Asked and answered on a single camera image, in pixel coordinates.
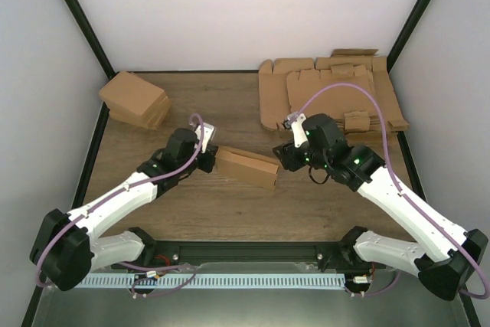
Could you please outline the cardboard box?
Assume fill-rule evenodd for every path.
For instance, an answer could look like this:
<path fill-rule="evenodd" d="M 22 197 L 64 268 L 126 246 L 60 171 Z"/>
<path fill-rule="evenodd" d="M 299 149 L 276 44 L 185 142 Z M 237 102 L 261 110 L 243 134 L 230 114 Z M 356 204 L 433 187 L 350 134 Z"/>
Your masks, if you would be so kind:
<path fill-rule="evenodd" d="M 241 149 L 220 146 L 215 155 L 214 167 L 223 176 L 274 191 L 279 160 Z"/>

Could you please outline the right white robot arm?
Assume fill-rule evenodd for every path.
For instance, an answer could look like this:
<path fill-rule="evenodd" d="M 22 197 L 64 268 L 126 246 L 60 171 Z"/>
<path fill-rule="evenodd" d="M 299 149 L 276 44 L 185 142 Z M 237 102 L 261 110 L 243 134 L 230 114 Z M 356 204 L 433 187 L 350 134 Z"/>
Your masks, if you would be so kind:
<path fill-rule="evenodd" d="M 285 170 L 324 171 L 327 179 L 377 205 L 413 238 L 411 242 L 397 240 L 355 227 L 340 249 L 345 266 L 382 263 L 416 276 L 427 290 L 446 301 L 462 292 L 488 245 L 480 230 L 468 231 L 431 208 L 375 151 L 365 145 L 350 146 L 330 116 L 291 113 L 283 125 L 293 138 L 273 153 Z"/>

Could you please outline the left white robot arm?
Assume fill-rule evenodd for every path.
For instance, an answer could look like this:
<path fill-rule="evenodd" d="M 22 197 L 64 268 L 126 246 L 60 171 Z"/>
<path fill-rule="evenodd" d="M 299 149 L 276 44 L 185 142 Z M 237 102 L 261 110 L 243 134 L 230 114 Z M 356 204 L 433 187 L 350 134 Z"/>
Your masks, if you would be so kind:
<path fill-rule="evenodd" d="M 176 129 L 167 145 L 153 153 L 123 183 L 89 204 L 64 213 L 45 215 L 29 256 L 38 276 L 45 275 L 59 290 L 77 286 L 89 273 L 114 263 L 133 262 L 149 268 L 156 260 L 155 241 L 138 227 L 105 237 L 115 223 L 153 202 L 194 170 L 210 173 L 217 147 L 215 128 Z"/>

